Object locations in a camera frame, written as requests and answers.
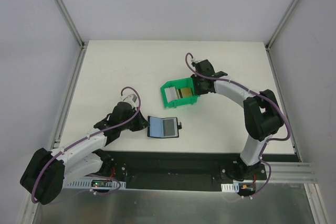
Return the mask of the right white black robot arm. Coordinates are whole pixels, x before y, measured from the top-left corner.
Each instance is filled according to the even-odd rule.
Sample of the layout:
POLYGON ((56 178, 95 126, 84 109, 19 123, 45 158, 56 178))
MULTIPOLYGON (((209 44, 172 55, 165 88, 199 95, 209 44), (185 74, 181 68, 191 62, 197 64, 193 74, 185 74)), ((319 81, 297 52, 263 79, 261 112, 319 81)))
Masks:
POLYGON ((275 94, 267 89, 255 92, 231 79, 226 73, 215 72, 208 60, 191 60, 187 66, 196 95, 216 93, 234 101, 244 110, 246 144, 227 175, 237 180, 248 179, 255 173, 268 141, 284 125, 275 94))

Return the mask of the black leather card holder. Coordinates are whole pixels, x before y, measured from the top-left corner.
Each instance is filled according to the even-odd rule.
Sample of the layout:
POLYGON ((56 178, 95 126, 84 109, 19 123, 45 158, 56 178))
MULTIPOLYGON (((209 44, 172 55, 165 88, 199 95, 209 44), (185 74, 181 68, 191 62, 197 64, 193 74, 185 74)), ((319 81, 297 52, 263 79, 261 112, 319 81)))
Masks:
POLYGON ((148 116, 149 127, 147 137, 149 138, 178 138, 182 123, 177 117, 157 118, 148 116))

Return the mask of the green plastic bin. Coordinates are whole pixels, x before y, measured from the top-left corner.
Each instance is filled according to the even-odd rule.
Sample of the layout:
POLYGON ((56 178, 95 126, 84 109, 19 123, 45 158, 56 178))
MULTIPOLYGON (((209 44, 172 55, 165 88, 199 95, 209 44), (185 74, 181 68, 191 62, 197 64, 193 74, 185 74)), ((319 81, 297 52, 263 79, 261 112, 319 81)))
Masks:
POLYGON ((200 95, 194 91, 191 77, 167 81, 160 88, 165 108, 177 108, 178 106, 194 104, 200 95))

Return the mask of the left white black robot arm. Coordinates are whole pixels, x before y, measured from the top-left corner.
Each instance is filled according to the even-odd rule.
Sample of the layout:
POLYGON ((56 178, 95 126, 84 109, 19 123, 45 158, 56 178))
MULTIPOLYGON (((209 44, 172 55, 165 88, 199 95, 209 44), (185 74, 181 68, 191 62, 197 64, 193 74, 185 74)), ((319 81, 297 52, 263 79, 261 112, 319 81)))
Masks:
POLYGON ((19 183, 31 194, 32 202, 49 204, 64 186, 83 176, 95 173, 110 176, 113 164, 103 147, 119 138, 122 131, 136 132, 148 126, 139 108, 119 102, 82 139, 52 151, 38 149, 19 183))

